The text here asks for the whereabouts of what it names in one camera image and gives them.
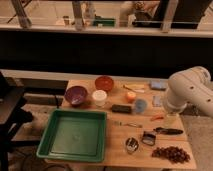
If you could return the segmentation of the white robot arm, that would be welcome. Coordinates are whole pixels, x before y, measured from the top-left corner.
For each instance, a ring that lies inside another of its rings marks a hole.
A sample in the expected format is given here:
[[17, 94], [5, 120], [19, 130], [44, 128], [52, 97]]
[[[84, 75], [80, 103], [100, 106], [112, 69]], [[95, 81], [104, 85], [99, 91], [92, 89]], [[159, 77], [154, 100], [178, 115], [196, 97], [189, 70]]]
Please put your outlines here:
[[165, 111], [181, 113], [190, 102], [213, 118], [213, 90], [208, 87], [210, 82], [210, 72], [201, 66], [172, 74], [162, 98]]

